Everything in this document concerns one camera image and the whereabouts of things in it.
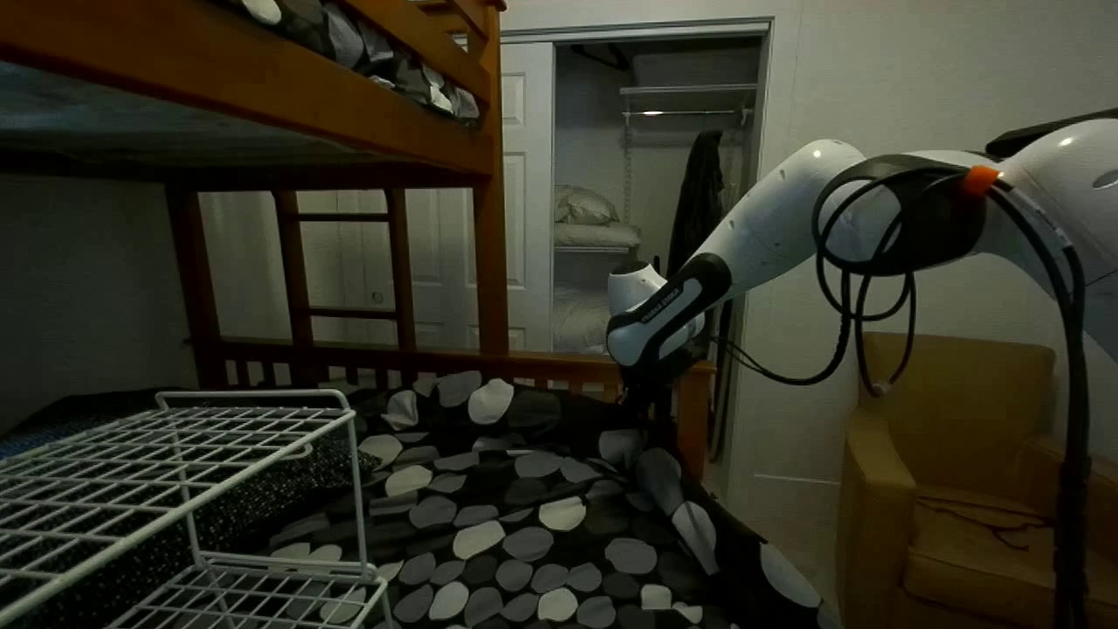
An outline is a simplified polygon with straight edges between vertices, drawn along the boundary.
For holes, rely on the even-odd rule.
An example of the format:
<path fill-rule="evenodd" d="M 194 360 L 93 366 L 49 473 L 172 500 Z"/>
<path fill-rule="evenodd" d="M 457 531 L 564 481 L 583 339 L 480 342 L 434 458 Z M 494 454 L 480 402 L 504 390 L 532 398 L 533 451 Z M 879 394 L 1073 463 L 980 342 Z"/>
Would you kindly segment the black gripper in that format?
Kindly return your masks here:
<path fill-rule="evenodd" d="M 650 423 L 656 432 L 673 430 L 673 383 L 698 363 L 691 350 L 673 350 L 667 360 L 650 360 L 620 371 L 620 411 Z"/>

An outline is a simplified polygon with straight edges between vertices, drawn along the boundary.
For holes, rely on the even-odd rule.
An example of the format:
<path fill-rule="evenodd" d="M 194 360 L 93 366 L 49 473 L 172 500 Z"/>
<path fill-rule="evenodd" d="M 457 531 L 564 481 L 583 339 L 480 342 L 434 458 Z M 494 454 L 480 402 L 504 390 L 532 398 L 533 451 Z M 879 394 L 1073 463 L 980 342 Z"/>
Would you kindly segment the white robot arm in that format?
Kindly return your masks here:
<path fill-rule="evenodd" d="M 815 140 L 749 185 L 660 275 L 618 271 L 604 350 L 626 404 L 673 383 L 706 314 L 815 257 L 848 275 L 916 275 L 1000 255 L 1064 304 L 1069 329 L 1118 356 L 1118 116 L 1079 116 L 994 136 L 980 155 L 866 158 Z"/>

